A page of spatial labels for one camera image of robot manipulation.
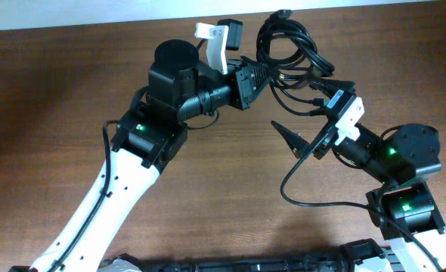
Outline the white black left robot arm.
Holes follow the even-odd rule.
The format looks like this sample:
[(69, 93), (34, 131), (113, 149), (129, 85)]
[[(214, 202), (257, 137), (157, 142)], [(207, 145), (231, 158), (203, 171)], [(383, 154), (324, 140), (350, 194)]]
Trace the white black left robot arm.
[(11, 270), (96, 271), (129, 212), (187, 140), (187, 121), (227, 105), (245, 110), (270, 80), (266, 66), (246, 57), (217, 70), (190, 42), (160, 44), (148, 85), (116, 121), (113, 138), (103, 134), (106, 159), (90, 191), (43, 254)]

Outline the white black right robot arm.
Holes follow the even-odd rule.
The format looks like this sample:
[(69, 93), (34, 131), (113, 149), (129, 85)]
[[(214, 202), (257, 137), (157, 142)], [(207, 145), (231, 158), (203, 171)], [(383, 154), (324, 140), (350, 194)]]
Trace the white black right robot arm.
[(446, 268), (446, 230), (427, 185), (441, 170), (438, 131), (428, 125), (396, 125), (377, 135), (361, 123), (364, 102), (354, 82), (315, 79), (310, 86), (324, 94), (314, 99), (308, 116), (325, 116), (327, 123), (312, 142), (277, 122), (273, 127), (301, 165), (309, 156), (328, 152), (349, 168), (362, 170), (381, 186), (366, 194), (368, 211), (383, 239), (404, 270), (442, 271)]

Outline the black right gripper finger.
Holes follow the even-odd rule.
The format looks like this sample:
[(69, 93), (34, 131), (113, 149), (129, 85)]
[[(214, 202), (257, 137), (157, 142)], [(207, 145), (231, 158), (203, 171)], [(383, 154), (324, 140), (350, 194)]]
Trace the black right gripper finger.
[(310, 143), (302, 138), (299, 134), (290, 131), (288, 128), (282, 126), (280, 123), (271, 121), (271, 125), (282, 136), (286, 144), (289, 146), (293, 155), (297, 159), (301, 159), (305, 155), (305, 151), (308, 149)]
[(335, 79), (312, 79), (309, 81), (309, 87), (322, 93), (336, 93), (338, 90), (352, 90), (355, 83), (352, 81), (342, 81)]

